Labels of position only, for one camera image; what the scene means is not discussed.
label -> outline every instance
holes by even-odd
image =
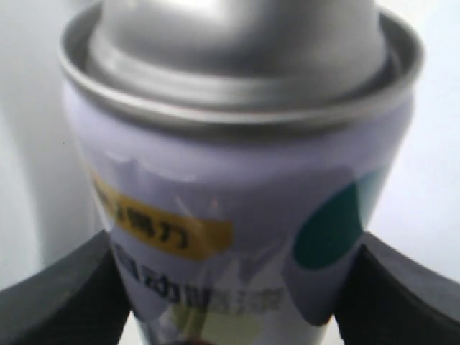
[[[233,244],[233,227],[229,221],[198,220],[158,210],[123,195],[94,172],[91,179],[107,214],[121,229],[151,247],[202,261]]]

can nozzle cap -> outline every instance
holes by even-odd
[[[387,59],[373,0],[105,0],[87,70],[159,101],[265,109],[356,95]]]

aerosol spray can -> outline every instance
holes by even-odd
[[[372,0],[105,0],[65,111],[148,344],[319,344],[422,52]]]

